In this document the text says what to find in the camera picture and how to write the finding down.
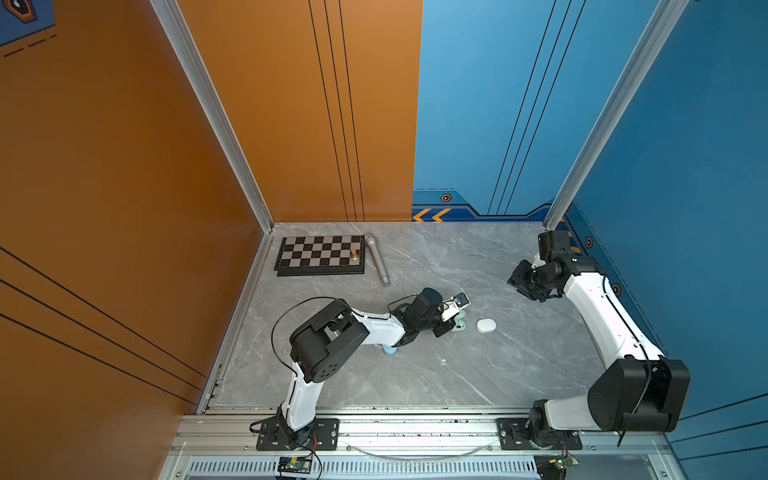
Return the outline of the green charging case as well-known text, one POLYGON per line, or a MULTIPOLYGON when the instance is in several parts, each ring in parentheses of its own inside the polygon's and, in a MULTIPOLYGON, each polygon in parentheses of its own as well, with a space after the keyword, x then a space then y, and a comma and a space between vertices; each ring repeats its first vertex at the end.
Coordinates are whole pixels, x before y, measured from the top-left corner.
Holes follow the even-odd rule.
POLYGON ((455 318, 455 325, 453 327, 453 331, 461 332, 465 331, 467 328, 467 324, 463 318, 455 318))

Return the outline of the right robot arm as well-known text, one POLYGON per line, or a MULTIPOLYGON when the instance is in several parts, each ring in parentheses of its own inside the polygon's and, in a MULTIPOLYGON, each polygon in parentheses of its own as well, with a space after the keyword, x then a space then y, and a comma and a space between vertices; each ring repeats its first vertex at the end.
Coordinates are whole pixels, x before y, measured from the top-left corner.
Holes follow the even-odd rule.
POLYGON ((605 371, 580 396, 538 400, 528 420, 510 429, 546 449, 578 431, 668 433, 676 429, 691 374, 648 339, 620 303, 599 262, 575 254, 565 231, 538 236, 535 262, 521 261, 509 279, 526 298, 569 300, 581 315, 605 371))

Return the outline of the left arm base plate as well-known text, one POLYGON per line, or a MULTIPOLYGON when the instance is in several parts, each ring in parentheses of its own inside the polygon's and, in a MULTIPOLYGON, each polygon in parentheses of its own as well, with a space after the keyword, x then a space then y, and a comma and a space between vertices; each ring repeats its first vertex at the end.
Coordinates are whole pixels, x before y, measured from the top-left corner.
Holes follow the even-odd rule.
POLYGON ((291 430, 277 416, 250 425, 256 436, 257 451, 335 451, 338 444, 339 420, 316 418, 299 430, 291 430))

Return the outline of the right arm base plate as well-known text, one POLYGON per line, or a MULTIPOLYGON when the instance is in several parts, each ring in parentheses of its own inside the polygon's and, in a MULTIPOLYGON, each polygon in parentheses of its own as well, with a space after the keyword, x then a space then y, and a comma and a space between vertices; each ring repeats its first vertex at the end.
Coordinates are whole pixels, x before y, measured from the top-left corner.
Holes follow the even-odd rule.
POLYGON ((583 444, 576 431, 553 430, 534 426, 529 418, 511 417, 496 420, 497 436, 502 450, 578 451, 583 444))

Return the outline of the white charging case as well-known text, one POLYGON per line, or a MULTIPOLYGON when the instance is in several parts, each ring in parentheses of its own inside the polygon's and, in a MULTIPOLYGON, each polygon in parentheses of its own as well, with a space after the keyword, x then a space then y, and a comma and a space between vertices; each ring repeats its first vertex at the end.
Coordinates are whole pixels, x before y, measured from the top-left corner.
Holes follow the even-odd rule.
POLYGON ((489 334, 497 329, 497 322, 491 318, 483 318, 476 322, 476 330, 480 334, 489 334))

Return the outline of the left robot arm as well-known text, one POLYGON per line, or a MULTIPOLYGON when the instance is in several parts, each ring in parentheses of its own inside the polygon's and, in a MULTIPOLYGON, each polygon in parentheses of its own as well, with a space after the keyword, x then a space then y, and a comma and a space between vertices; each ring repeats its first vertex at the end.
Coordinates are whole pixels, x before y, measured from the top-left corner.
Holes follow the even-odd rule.
POLYGON ((342 298, 324 299, 328 304, 291 333, 290 359, 280 361, 292 381, 278 409, 278 425, 294 441, 311 434, 324 382, 360 347, 395 351, 423 332, 439 338, 458 328, 460 314, 470 306, 465 293, 445 298, 432 288, 389 303, 381 314, 355 309, 342 298))

